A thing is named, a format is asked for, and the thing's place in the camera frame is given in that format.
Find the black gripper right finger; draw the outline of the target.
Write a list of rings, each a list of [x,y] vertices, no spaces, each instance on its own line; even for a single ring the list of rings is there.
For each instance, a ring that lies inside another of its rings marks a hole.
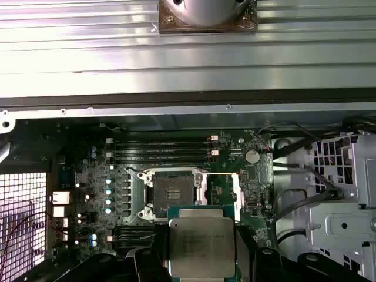
[[[244,281],[366,281],[359,274],[318,253],[302,253],[297,261],[276,249],[259,247],[249,226],[237,225],[236,259]]]

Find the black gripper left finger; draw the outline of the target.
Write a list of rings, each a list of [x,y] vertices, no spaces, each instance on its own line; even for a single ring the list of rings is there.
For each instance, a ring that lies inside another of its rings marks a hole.
[[[111,232],[116,254],[92,255],[67,272],[66,281],[170,281],[167,225],[117,226]]]

